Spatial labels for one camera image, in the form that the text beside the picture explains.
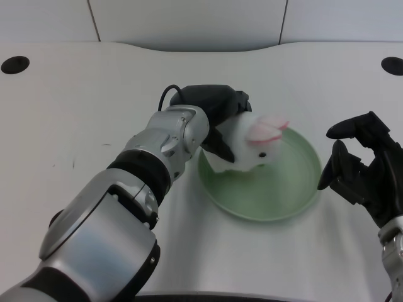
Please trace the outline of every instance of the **black cable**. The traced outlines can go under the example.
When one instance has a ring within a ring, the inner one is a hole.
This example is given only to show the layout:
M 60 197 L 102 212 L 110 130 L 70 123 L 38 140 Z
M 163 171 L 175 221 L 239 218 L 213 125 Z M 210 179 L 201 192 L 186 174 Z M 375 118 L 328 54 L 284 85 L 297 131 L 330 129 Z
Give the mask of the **black cable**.
M 388 294 L 388 296 L 386 297 L 385 302 L 389 302 L 390 299 L 392 299 L 392 292 L 390 292 L 390 294 Z
M 162 93 L 161 99 L 159 100 L 159 105 L 158 105 L 158 111 L 161 111 L 162 109 L 162 104 L 164 102 L 165 96 L 167 94 L 168 91 L 170 91 L 172 88 L 175 88 L 179 94 L 179 97 L 182 100 L 183 104 L 186 104 L 185 100 L 184 100 L 184 96 L 182 93 L 182 90 L 177 86 L 177 85 L 169 85 L 167 88 L 165 88 L 164 92 Z

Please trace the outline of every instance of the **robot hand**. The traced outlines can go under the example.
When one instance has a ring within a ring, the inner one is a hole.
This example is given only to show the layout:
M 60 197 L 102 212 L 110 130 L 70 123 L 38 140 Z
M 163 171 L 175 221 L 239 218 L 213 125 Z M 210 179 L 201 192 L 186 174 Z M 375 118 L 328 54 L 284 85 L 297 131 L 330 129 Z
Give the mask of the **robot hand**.
M 215 128 L 225 120 L 244 111 L 252 111 L 249 96 L 243 91 L 235 91 L 227 85 L 194 85 L 182 89 L 182 96 L 176 93 L 170 105 L 192 105 L 200 107 L 210 124 L 208 136 L 201 147 L 228 162 L 234 162 L 234 154 L 222 140 Z
M 387 271 L 393 301 L 403 301 L 403 150 L 389 136 L 389 129 L 369 112 L 342 121 L 327 132 L 336 139 L 318 189 L 330 186 L 351 204 L 361 204 L 381 228 L 382 262 Z M 371 148 L 375 159 L 367 167 L 361 159 L 348 153 L 341 138 L 356 138 Z
M 318 185 L 318 190 L 330 186 L 351 204 L 364 206 L 380 228 L 403 215 L 403 150 L 389 131 L 374 112 L 330 128 L 326 136 L 336 141 Z M 347 151 L 343 138 L 356 138 L 373 150 L 369 167 Z

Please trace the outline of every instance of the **white wall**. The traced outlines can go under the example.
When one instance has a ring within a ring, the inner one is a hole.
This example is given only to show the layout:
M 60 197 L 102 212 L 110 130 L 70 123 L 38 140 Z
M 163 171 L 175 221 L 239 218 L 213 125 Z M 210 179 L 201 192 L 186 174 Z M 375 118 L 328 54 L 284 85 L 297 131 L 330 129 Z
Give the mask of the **white wall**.
M 286 0 L 92 0 L 101 41 L 167 51 L 277 45 Z
M 403 41 L 402 0 L 288 0 L 282 43 Z
M 98 41 L 86 0 L 0 0 L 0 42 Z
M 269 47 L 283 20 L 281 43 L 403 42 L 403 0 L 89 1 L 101 41 L 157 50 Z M 0 0 L 0 42 L 59 41 L 98 41 L 88 0 Z

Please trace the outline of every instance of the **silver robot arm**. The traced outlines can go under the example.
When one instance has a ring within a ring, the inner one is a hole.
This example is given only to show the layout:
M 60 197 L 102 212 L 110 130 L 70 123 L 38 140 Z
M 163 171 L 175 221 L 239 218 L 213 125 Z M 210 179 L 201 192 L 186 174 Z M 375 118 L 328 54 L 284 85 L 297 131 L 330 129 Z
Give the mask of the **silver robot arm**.
M 208 131 L 199 107 L 156 112 L 51 222 L 38 269 L 0 301 L 131 301 L 159 260 L 158 207 Z

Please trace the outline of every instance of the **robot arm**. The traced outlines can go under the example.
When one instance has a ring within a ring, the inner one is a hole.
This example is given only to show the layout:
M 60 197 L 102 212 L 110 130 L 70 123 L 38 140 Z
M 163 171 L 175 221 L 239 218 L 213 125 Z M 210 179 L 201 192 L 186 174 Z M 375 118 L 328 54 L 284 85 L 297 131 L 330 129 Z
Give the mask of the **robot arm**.
M 244 109 L 240 102 L 249 104 L 247 95 L 228 86 L 214 86 L 216 93 L 208 96 L 211 86 L 190 87 L 221 107 L 201 109 L 199 100 L 192 102 L 192 95 L 184 93 L 188 102 L 176 100 L 176 105 L 157 111 L 116 160 L 52 219 L 37 270 L 1 295 L 1 302 L 134 299 L 159 260 L 151 231 L 159 205 L 201 144 L 212 149 L 223 145 L 217 137 L 209 141 L 214 121 L 207 114 L 217 116 L 231 107 L 236 108 L 229 113 L 234 115 Z M 216 149 L 217 154 L 232 153 Z
M 327 132 L 336 139 L 318 189 L 330 186 L 351 204 L 361 204 L 380 227 L 382 262 L 395 302 L 403 301 L 403 150 L 373 112 L 342 121 Z M 356 138 L 371 148 L 375 159 L 367 167 L 339 139 Z

